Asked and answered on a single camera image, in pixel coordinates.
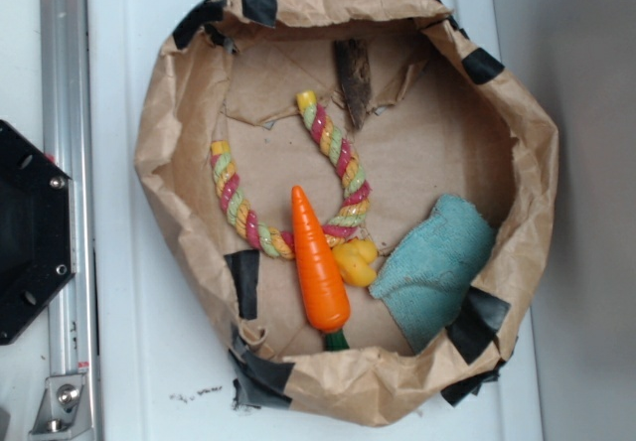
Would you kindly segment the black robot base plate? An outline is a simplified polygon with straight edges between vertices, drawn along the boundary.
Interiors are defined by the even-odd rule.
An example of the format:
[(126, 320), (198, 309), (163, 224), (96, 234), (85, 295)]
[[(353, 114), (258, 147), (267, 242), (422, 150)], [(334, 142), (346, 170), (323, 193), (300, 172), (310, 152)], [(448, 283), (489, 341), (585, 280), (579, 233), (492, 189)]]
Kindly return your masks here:
[(1, 344), (14, 343), (73, 277), (70, 178), (1, 122)]

